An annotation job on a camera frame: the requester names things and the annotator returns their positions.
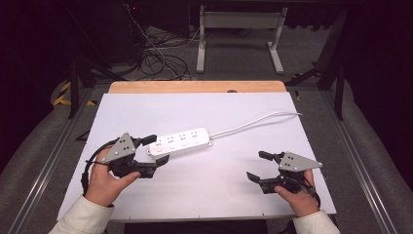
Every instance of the power outlet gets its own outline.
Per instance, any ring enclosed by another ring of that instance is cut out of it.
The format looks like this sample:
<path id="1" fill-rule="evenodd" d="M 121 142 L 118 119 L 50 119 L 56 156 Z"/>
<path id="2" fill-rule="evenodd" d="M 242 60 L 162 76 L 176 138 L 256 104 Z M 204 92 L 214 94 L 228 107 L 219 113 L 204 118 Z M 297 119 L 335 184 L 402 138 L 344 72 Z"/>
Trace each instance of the power outlet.
<path id="1" fill-rule="evenodd" d="M 156 142 L 149 144 L 148 154 L 153 159 L 174 156 L 207 148 L 212 145 L 206 129 L 198 128 L 173 135 L 160 136 Z"/>

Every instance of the metal frame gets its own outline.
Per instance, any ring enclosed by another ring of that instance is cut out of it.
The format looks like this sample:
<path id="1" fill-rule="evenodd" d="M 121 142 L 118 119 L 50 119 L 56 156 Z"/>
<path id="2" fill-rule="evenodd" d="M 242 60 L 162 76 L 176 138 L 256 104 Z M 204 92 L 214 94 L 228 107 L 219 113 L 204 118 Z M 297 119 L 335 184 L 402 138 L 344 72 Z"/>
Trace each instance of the metal frame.
<path id="1" fill-rule="evenodd" d="M 205 12 L 205 6 L 200 10 L 200 45 L 198 48 L 197 72 L 204 72 L 207 42 L 205 29 L 218 28 L 276 28 L 272 42 L 268 42 L 268 49 L 278 74 L 283 74 L 282 63 L 277 53 L 277 45 L 282 34 L 287 8 L 280 13 L 234 13 L 234 12 Z"/>

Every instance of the power cord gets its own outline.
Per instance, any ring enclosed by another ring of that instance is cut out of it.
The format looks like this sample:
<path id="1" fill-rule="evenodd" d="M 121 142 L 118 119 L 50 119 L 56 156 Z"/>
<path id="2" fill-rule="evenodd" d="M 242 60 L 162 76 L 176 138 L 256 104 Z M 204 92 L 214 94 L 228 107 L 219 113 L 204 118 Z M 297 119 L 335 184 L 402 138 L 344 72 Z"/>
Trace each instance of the power cord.
<path id="1" fill-rule="evenodd" d="M 273 112 L 273 113 L 264 115 L 264 116 L 262 116 L 262 117 L 260 117 L 260 118 L 258 118 L 258 119 L 256 119 L 256 120 L 253 120 L 253 121 L 251 121 L 251 122 L 248 122 L 248 123 L 246 123 L 246 124 L 243 124 L 243 125 L 241 125 L 241 126 L 238 126 L 237 128 L 230 129 L 230 130 L 226 130 L 226 131 L 222 131 L 222 132 L 218 132 L 218 133 L 216 133 L 216 134 L 211 134 L 211 135 L 209 135 L 209 138 L 213 138 L 213 137 L 216 137 L 216 136 L 219 136 L 219 135 L 229 134 L 229 133 L 231 133 L 231 132 L 234 132 L 234 131 L 236 131 L 236 130 L 245 128 L 246 126 L 252 125 L 252 124 L 254 124 L 254 123 L 256 123 L 256 122 L 259 122 L 259 121 L 261 121 L 261 120 L 263 120 L 263 119 L 265 119 L 265 118 L 268 118 L 268 117 L 270 117 L 270 116 L 288 116 L 288 115 L 303 115 L 303 114 L 301 114 L 301 113 L 296 113 L 296 112 Z"/>

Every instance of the table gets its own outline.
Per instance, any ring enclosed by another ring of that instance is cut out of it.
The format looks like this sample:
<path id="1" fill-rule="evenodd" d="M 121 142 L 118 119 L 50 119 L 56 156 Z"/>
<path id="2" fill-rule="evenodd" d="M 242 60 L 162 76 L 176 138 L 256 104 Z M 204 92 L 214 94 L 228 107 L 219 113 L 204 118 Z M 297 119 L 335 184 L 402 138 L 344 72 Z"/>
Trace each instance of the table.
<path id="1" fill-rule="evenodd" d="M 228 90 L 238 93 L 228 94 Z M 295 112 L 290 94 L 279 81 L 113 83 L 100 103 L 58 218 L 82 193 L 84 159 L 116 134 L 122 134 L 120 131 L 128 131 L 133 137 L 154 133 L 164 136 L 194 127 L 218 132 L 275 109 Z M 286 201 L 276 194 L 264 195 L 245 173 L 250 171 L 263 178 L 277 176 L 277 164 L 260 159 L 259 150 L 291 151 L 315 159 L 297 116 L 269 118 L 213 140 L 213 146 L 207 149 L 171 157 L 153 178 L 140 179 L 124 190 L 115 202 L 117 209 L 111 220 L 131 223 L 293 215 Z M 135 159 L 151 160 L 144 147 L 137 148 Z M 315 169 L 314 174 L 321 208 L 335 214 L 320 170 Z"/>

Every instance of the metal leg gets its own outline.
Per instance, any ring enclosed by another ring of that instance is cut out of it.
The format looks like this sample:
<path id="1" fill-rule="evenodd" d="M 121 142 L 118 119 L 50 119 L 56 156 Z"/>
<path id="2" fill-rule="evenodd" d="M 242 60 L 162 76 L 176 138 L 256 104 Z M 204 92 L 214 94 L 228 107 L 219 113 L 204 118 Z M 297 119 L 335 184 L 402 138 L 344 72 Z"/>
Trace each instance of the metal leg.
<path id="1" fill-rule="evenodd" d="M 279 16 L 277 31 L 274 36 L 273 42 L 268 42 L 268 49 L 270 50 L 271 58 L 273 59 L 274 67 L 277 70 L 278 74 L 283 74 L 282 62 L 280 61 L 279 54 L 277 53 L 277 45 L 280 41 L 280 36 L 282 34 L 282 26 L 285 21 L 287 8 L 282 8 L 282 12 Z"/>
<path id="2" fill-rule="evenodd" d="M 200 10 L 200 45 L 198 47 L 197 72 L 204 72 L 204 63 L 206 59 L 206 41 L 205 41 L 205 25 L 204 25 L 205 6 L 201 6 Z"/>

